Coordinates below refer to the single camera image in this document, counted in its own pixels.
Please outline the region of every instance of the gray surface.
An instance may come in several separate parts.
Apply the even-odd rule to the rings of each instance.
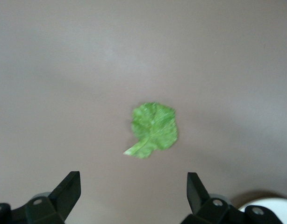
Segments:
[[[146,160],[132,109],[176,109]],[[287,195],[287,0],[0,1],[0,201],[80,170],[68,224],[177,224],[209,192]]]

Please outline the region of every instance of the black plastic bracket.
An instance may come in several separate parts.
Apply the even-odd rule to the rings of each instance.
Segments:
[[[15,210],[0,203],[0,224],[64,224],[80,195],[80,172],[72,171],[48,197],[33,198]]]
[[[268,208],[248,206],[241,212],[221,198],[211,198],[196,173],[187,175],[187,199],[192,214],[181,224],[282,224]]]

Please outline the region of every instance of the leaf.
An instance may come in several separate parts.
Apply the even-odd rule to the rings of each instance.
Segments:
[[[132,113],[132,132],[138,142],[124,152],[140,159],[154,150],[168,149],[178,139],[175,111],[159,103],[145,103]]]

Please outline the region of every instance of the green leaf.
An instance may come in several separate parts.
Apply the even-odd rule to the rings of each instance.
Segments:
[[[147,158],[154,150],[164,150],[178,139],[175,111],[159,103],[145,103],[132,113],[132,132],[138,142],[124,152],[140,159]]]

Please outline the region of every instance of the white object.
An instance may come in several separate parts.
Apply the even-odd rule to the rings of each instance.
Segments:
[[[239,210],[245,211],[249,205],[259,205],[273,211],[283,224],[287,224],[287,199],[285,198],[262,198],[249,202]]]

